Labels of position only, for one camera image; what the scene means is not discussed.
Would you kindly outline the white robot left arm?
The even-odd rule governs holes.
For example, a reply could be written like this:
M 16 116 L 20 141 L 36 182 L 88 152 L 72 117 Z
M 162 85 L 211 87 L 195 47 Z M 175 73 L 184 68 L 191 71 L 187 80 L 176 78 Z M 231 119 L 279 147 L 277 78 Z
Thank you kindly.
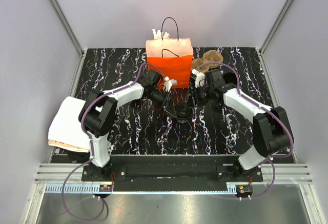
M 110 177 L 111 169 L 107 166 L 110 153 L 107 141 L 112 131 L 116 110 L 134 100 L 147 98 L 159 106 L 166 115 L 176 118 L 171 88 L 177 80 L 163 77 L 150 70 L 145 76 L 135 81 L 105 92 L 92 91 L 79 114 L 81 128 L 90 141 L 90 160 L 95 167 L 93 175 L 100 181 Z

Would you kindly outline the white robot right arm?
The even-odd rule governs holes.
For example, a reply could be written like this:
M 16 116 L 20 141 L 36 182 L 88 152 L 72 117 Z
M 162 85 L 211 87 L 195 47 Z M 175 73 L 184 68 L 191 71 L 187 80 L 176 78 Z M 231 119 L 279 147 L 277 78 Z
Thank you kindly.
M 244 181 L 251 170 L 281 150 L 292 148 L 293 136 L 286 110 L 272 108 L 249 97 L 233 83 L 226 83 L 220 71 L 207 73 L 192 70 L 195 84 L 189 88 L 185 108 L 196 108 L 217 101 L 234 109 L 252 124 L 253 144 L 238 157 L 233 176 Z

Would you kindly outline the black coffee cup lid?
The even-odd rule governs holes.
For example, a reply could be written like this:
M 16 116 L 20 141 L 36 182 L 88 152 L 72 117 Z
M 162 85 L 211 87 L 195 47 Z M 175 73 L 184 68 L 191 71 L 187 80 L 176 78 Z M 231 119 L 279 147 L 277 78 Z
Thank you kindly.
M 177 104 L 175 111 L 179 119 L 188 119 L 192 115 L 192 109 L 186 108 L 184 103 Z

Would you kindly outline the orange paper bag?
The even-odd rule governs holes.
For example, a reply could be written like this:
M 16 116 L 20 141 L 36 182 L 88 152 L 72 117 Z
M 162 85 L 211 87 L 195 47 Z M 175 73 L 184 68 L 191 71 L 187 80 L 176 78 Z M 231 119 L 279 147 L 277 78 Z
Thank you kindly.
M 193 47 L 189 38 L 179 36 L 178 29 L 174 38 L 147 40 L 146 56 L 149 69 L 157 67 L 165 76 L 177 80 L 174 88 L 189 86 Z

